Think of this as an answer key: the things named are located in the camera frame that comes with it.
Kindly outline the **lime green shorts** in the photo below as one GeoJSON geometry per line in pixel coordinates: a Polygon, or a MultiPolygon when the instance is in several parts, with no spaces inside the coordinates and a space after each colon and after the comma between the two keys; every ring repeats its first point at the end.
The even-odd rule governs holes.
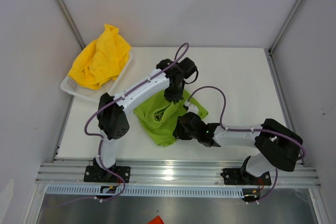
{"type": "Polygon", "coordinates": [[[186,113],[183,105],[189,97],[190,93],[184,90],[181,101],[169,102],[164,98],[164,91],[160,91],[134,109],[143,129],[156,145],[167,147],[176,142],[173,132],[178,117],[186,113]]]}

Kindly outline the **yellow shorts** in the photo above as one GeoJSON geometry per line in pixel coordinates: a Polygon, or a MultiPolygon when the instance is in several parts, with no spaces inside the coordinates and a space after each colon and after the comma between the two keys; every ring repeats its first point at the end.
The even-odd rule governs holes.
{"type": "Polygon", "coordinates": [[[105,24],[103,33],[90,42],[74,60],[68,76],[81,87],[99,90],[115,81],[130,59],[131,46],[119,28],[105,24]]]}

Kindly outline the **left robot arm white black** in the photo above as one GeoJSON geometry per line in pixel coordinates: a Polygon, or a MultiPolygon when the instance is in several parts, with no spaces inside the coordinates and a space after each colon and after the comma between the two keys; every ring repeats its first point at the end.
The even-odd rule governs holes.
{"type": "Polygon", "coordinates": [[[116,95],[105,93],[100,97],[97,119],[102,142],[94,166],[97,167],[95,175],[102,182],[108,182],[114,176],[115,143],[130,128],[128,114],[159,92],[163,92],[163,99],[169,103],[182,101],[185,80],[193,74],[198,74],[198,69],[190,58],[177,63],[164,59],[146,78],[129,89],[116,95]]]}

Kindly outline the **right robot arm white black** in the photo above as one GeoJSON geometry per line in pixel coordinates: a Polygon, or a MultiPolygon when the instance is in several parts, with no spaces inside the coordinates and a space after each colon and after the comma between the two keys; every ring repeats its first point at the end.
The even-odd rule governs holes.
{"type": "Polygon", "coordinates": [[[206,147],[243,146],[259,151],[245,158],[240,170],[240,179],[252,184],[263,174],[279,169],[292,172],[301,159],[303,140],[274,119],[265,119],[262,124],[247,129],[222,126],[220,123],[205,123],[193,112],[178,117],[173,136],[178,140],[196,139],[206,147]]]}

